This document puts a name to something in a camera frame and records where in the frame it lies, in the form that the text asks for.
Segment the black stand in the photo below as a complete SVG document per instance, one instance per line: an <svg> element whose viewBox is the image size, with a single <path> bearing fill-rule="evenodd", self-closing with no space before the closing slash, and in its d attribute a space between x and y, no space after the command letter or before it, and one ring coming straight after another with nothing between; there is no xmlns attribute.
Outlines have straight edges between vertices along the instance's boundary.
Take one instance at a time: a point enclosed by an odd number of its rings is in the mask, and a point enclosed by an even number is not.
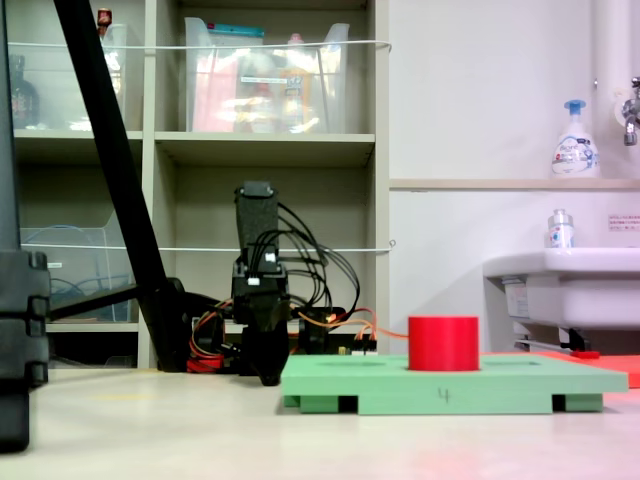
<svg viewBox="0 0 640 480"><path fill-rule="evenodd" d="M20 251L4 0L0 0L0 451L29 443L29 392L47 382L45 321L137 298L158 367L186 371L188 313L213 303L165 275L88 0L55 0L136 285L49 311L42 254Z"/></svg>

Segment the clear plastic bin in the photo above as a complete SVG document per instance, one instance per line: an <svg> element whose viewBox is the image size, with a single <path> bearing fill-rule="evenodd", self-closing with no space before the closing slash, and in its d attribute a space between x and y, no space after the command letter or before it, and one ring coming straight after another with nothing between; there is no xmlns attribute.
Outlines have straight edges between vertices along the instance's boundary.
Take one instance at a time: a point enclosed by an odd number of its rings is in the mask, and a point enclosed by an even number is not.
<svg viewBox="0 0 640 480"><path fill-rule="evenodd" d="M328 45L215 48L205 23L186 18L187 131L346 133L349 25L336 24Z"/></svg>
<svg viewBox="0 0 640 480"><path fill-rule="evenodd" d="M142 128L143 50L127 25L111 25L103 49L127 130ZM14 128L91 130L69 51L9 45Z"/></svg>
<svg viewBox="0 0 640 480"><path fill-rule="evenodd" d="M51 225L44 228L22 228L20 235L25 250L43 252L47 255L51 274L52 307L133 283L126 250L29 246L37 244L123 247L124 240L115 213L103 228ZM83 313L76 318L89 322L132 322L135 321L137 312L132 303L122 302Z"/></svg>

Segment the soap dispenser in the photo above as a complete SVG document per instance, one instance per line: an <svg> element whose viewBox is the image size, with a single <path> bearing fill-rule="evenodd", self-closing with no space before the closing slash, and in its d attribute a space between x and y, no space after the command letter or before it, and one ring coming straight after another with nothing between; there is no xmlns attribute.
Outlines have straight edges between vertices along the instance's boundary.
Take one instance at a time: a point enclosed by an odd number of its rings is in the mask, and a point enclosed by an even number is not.
<svg viewBox="0 0 640 480"><path fill-rule="evenodd" d="M586 107L582 100L570 100L564 104L569 110L570 121L560 136L551 163L551 171L557 178L599 178L600 155L582 123L581 110Z"/></svg>

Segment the green foam board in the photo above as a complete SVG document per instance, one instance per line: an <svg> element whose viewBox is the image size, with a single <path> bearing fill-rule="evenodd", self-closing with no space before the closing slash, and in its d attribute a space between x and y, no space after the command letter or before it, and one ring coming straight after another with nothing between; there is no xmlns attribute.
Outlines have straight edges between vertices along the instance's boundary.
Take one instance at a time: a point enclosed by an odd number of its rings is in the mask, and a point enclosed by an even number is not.
<svg viewBox="0 0 640 480"><path fill-rule="evenodd" d="M295 355L282 373L285 407L337 413L357 397L361 415L602 411L602 394L626 392L625 373L537 355L486 355L478 372L414 372L406 355Z"/></svg>

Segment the black tripod leg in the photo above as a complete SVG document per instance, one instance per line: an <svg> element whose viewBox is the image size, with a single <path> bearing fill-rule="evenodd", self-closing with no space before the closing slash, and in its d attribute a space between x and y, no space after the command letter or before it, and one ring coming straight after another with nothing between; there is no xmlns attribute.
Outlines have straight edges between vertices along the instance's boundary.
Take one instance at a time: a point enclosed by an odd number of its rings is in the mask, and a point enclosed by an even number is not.
<svg viewBox="0 0 640 480"><path fill-rule="evenodd" d="M159 366L186 371L190 325L183 318L184 297L162 266L89 1L55 0L55 5L136 284L145 292L138 301Z"/></svg>

